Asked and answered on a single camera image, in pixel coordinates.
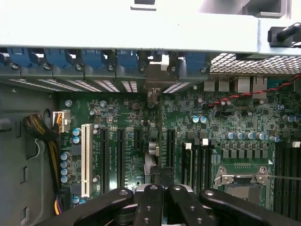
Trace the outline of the installed RAM stick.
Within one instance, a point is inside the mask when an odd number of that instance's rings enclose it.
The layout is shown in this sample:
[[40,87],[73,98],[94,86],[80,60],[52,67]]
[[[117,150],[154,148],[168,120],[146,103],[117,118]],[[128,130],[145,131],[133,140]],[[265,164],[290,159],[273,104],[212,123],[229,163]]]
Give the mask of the installed RAM stick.
[[193,188],[195,153],[192,143],[182,144],[182,183]]

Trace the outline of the long expansion slot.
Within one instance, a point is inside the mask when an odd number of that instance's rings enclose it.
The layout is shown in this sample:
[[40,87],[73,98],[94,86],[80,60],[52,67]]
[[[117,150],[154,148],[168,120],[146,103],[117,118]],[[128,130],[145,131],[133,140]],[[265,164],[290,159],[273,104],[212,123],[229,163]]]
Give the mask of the long expansion slot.
[[125,186],[125,152],[126,152],[126,131],[117,130],[117,185]]
[[102,151],[102,194],[110,190],[110,169],[109,169],[109,129],[101,129],[101,151]]
[[173,167],[174,166],[174,152],[175,152],[175,130],[168,129],[167,130],[167,137],[166,137],[166,154],[167,154],[167,166]]

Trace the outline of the CPU socket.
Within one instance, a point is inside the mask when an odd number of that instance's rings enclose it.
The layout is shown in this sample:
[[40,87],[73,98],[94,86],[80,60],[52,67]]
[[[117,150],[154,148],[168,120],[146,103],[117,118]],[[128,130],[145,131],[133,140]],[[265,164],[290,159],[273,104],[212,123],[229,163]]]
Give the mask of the CPU socket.
[[227,170],[221,165],[214,175],[213,188],[266,209],[272,209],[271,179],[266,166]]

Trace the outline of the short expansion slot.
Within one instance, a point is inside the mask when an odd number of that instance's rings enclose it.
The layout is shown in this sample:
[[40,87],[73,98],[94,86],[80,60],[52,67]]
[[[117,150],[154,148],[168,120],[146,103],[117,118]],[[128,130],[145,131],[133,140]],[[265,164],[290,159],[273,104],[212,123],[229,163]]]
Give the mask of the short expansion slot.
[[141,129],[134,129],[134,149],[142,150],[143,148],[143,133]]

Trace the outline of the white PCI expansion slot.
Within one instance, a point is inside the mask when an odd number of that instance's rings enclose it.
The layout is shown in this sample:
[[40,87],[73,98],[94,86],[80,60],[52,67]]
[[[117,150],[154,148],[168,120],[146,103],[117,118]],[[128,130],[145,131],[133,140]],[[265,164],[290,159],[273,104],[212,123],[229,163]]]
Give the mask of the white PCI expansion slot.
[[93,179],[93,125],[81,125],[81,196],[89,198]]

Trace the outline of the green motherboard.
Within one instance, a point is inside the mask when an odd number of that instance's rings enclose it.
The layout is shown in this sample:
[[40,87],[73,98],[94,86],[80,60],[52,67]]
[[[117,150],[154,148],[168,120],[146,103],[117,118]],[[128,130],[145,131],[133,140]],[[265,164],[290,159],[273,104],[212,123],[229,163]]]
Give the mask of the green motherboard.
[[[267,82],[256,93],[205,92],[204,85],[180,91],[181,83],[160,95],[164,185],[182,184],[182,144],[195,153],[192,191],[213,188],[219,166],[227,170],[266,166],[269,175],[301,178],[301,94],[294,81]],[[61,95],[62,111],[71,114],[71,129],[60,135],[61,183],[56,210],[74,208],[102,195],[101,129],[109,129],[110,190],[117,185],[117,130],[126,131],[125,188],[145,184],[144,156],[150,113],[147,98],[128,82],[125,94]],[[93,179],[89,198],[81,196],[81,125],[93,125]],[[134,129],[143,133],[142,150],[134,149]],[[167,130],[175,130],[174,166],[168,167]],[[272,209],[292,214],[301,202],[301,181],[271,179]]]

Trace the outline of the thin socket locking lever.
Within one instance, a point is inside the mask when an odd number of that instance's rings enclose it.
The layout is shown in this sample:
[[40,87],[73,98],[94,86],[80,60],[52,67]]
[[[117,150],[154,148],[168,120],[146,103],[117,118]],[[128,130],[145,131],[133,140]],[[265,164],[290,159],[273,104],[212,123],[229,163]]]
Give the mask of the thin socket locking lever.
[[288,180],[298,180],[301,181],[300,177],[288,177],[288,176],[275,176],[275,175],[268,175],[269,178],[277,178],[277,179],[288,179]]

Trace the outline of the white power connector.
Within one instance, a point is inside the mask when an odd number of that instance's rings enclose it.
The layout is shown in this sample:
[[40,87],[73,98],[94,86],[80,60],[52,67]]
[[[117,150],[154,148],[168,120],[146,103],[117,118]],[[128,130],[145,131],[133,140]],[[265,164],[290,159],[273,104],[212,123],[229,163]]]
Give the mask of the white power connector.
[[53,112],[53,126],[58,129],[58,133],[70,131],[71,114],[69,111]]

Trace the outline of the metal USB port block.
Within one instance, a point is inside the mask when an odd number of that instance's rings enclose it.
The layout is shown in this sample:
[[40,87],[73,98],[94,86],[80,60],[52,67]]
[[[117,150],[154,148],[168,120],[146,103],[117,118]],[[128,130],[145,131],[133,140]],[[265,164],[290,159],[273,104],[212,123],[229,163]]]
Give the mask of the metal USB port block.
[[227,77],[218,78],[218,91],[219,92],[229,92],[230,91],[230,82]]
[[210,78],[204,82],[205,92],[215,92],[215,78]]

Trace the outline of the blue slot retainer clip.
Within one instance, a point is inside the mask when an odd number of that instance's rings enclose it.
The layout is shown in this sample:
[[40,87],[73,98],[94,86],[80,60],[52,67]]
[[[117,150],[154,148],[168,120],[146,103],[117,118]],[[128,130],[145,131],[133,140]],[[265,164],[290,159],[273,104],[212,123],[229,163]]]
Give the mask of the blue slot retainer clip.
[[185,54],[185,62],[187,71],[190,73],[199,72],[200,70],[208,67],[206,53],[187,52]]
[[46,48],[47,61],[59,69],[71,68],[82,63],[80,51],[76,49]]
[[84,49],[81,57],[83,63],[93,69],[104,70],[115,65],[115,54],[111,50]]
[[117,72],[140,72],[137,50],[117,51]]
[[8,48],[8,54],[12,62],[15,64],[25,68],[30,68],[32,66],[32,62],[26,48]]

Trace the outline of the open black PC case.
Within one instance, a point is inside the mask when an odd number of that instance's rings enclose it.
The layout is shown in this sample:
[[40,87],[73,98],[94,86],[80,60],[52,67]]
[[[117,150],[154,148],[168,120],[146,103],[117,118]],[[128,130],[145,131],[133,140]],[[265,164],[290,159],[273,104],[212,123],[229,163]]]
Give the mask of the open black PC case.
[[[0,226],[35,226],[73,209],[56,210],[63,190],[62,133],[53,126],[53,112],[62,111],[61,95],[125,94],[130,82],[137,94],[147,98],[145,70],[150,61],[161,62],[168,74],[161,94],[178,83],[180,91],[186,91],[219,77],[227,77],[233,91],[238,77],[249,77],[246,93],[252,92],[253,77],[294,81],[301,94],[301,34],[294,36],[290,48],[272,48],[268,43],[271,27],[294,23],[230,15],[215,20],[209,14],[187,20],[125,17],[99,26],[81,22],[53,32],[24,26],[17,32],[0,29]],[[13,63],[8,48],[26,48],[32,66]],[[84,49],[111,50],[115,65],[99,70],[82,62],[59,69],[47,61],[46,48],[76,49],[80,55]],[[137,50],[140,72],[117,72],[118,50]],[[187,52],[206,53],[208,67],[188,72]],[[164,185],[161,226],[186,226],[167,191],[174,185],[182,184]],[[199,200],[199,194],[182,186]],[[214,226],[243,225],[240,219],[205,209]],[[133,213],[122,211],[107,226],[133,226],[133,220]]]

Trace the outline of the grey parts rack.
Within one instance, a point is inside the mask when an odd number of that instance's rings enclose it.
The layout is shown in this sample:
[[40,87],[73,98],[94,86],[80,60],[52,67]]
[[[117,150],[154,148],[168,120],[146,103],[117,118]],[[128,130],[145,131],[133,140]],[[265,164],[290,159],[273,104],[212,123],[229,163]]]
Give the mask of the grey parts rack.
[[130,9],[174,14],[248,15],[258,18],[291,17],[292,0],[129,0]]

